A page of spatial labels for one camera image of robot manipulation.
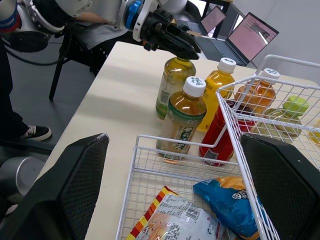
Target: gray shirt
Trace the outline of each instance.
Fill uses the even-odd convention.
[[[127,31],[127,29],[121,30],[104,23],[79,21],[73,28],[72,34],[77,36],[90,50],[104,41],[124,35]]]

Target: green bottle cap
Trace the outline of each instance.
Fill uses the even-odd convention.
[[[291,115],[302,116],[309,108],[309,103],[302,97],[290,96],[282,105]]]

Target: white wire basket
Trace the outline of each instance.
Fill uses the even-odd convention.
[[[117,240],[126,239],[164,186],[167,186],[172,191],[212,215],[213,213],[209,206],[201,197],[194,195],[193,185],[203,180],[241,175],[236,162],[212,160],[141,146],[140,142],[145,139],[153,140],[154,146],[156,146],[156,140],[187,143],[191,145],[190,152],[195,152],[199,146],[213,147],[213,145],[196,142],[138,135],[133,149],[132,162],[116,235]],[[166,158],[163,158],[160,154],[166,154]],[[172,158],[181,157],[181,160],[170,160],[167,157],[169,155]]]
[[[256,74],[260,73],[268,59],[278,59],[281,61],[320,68],[320,64],[281,56],[268,55],[264,59],[262,67],[257,70]],[[257,88],[257,85],[259,85],[261,81],[269,81],[274,83],[272,88],[274,89],[275,97],[261,95],[261,98],[257,98],[259,100],[257,105],[252,105],[250,100],[252,99],[253,94],[252,92],[250,93],[249,90]],[[242,89],[244,89],[244,91],[242,94],[239,94],[238,89],[241,87],[243,87]],[[222,90],[228,91],[230,96],[229,99],[222,97],[220,94]],[[296,84],[283,81],[281,79],[276,80],[253,75],[246,79],[219,88],[216,92],[216,95],[228,133],[230,135],[234,154],[245,183],[260,238],[262,240],[279,240],[279,235],[270,219],[264,219],[266,212],[258,202],[258,196],[254,187],[253,178],[250,173],[244,150],[240,143],[240,137],[243,132],[252,132],[261,136],[290,143],[294,145],[314,165],[314,167],[320,171],[320,128],[317,124],[318,121],[320,121],[320,87]],[[292,111],[283,108],[283,104],[290,96],[297,96],[308,102],[309,107],[305,112],[300,112],[301,115],[303,115],[298,117],[299,121],[297,121],[296,115],[292,114]],[[260,113],[261,111],[258,111],[259,114],[252,115],[252,113],[254,113],[258,107],[265,107],[262,104],[262,100],[265,99],[272,103],[271,106],[267,107],[262,113]],[[230,107],[230,102],[233,102],[233,108]],[[277,111],[281,111],[283,114],[286,114],[286,118],[279,119],[270,117],[272,114],[274,114],[274,112]],[[253,128],[251,128],[251,124],[247,124],[252,122],[255,123]]]
[[[264,59],[262,66],[258,68],[256,74],[260,73],[266,61],[270,58],[320,68],[320,64],[268,55]],[[280,110],[283,103],[291,95],[304,98],[309,103],[307,111],[303,116],[299,117],[299,124],[269,120],[268,118],[263,118],[264,113],[260,116],[253,116],[248,115],[248,112],[235,110],[240,105],[249,106],[251,107],[251,110],[255,110],[252,105],[248,104],[248,99],[244,101],[244,98],[245,95],[248,94],[249,89],[252,86],[254,87],[255,83],[262,80],[275,83],[272,87],[276,93],[276,98],[270,98],[265,95],[261,96],[263,99],[267,98],[271,100],[272,105],[270,108]],[[232,100],[235,99],[237,90],[242,86],[245,86],[245,90],[241,97],[238,101]],[[228,100],[221,96],[220,91],[222,90],[229,91],[230,98]],[[132,228],[145,214],[154,198],[164,186],[168,186],[172,191],[178,193],[180,196],[212,214],[209,206],[201,199],[201,197],[194,195],[193,185],[203,180],[225,176],[242,176],[260,239],[280,240],[279,235],[265,209],[258,203],[254,182],[252,180],[244,150],[240,143],[240,136],[243,132],[249,132],[251,130],[251,126],[246,123],[247,121],[254,121],[256,125],[261,123],[260,127],[258,129],[256,128],[256,131],[258,132],[257,134],[292,143],[318,170],[320,170],[320,144],[313,142],[310,138],[310,136],[316,138],[319,137],[317,134],[320,135],[320,128],[315,126],[317,121],[320,120],[320,117],[318,117],[320,113],[320,87],[296,84],[285,82],[280,79],[275,80],[254,75],[219,88],[216,95],[226,124],[213,145],[185,142],[148,135],[137,136],[116,234],[117,240],[126,239]],[[236,102],[233,109],[228,105],[228,101]],[[283,130],[272,129],[272,131],[270,131],[270,125],[281,126]],[[296,137],[293,137],[291,132],[288,131],[290,128],[294,129],[294,133],[296,133],[296,131],[301,133],[297,134]],[[141,145],[141,140],[143,139],[153,140],[154,146],[156,146],[156,140],[165,140],[169,142],[190,144],[191,148],[189,152],[194,153],[195,148],[198,148],[199,146],[207,148],[217,146],[226,129],[230,135],[237,163],[173,153],[153,147],[145,147],[143,144]],[[166,154],[166,159],[164,159],[160,154]],[[170,161],[168,160],[168,156],[178,156],[181,157],[181,160]]]

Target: robotic arm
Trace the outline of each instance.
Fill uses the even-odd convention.
[[[173,15],[161,8],[167,0],[0,0],[0,32],[7,45],[37,52],[50,35],[60,33],[82,12],[98,14],[114,26],[133,32],[144,48],[159,47],[183,59],[198,59],[194,38],[171,24]]]

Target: pink screen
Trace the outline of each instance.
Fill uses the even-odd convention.
[[[217,6],[209,12],[207,16],[201,21],[204,29],[207,33],[210,33],[212,29],[214,29],[223,19],[225,19],[225,15],[218,9]]]
[[[251,61],[276,36],[276,32],[249,14],[229,36],[229,40]]]

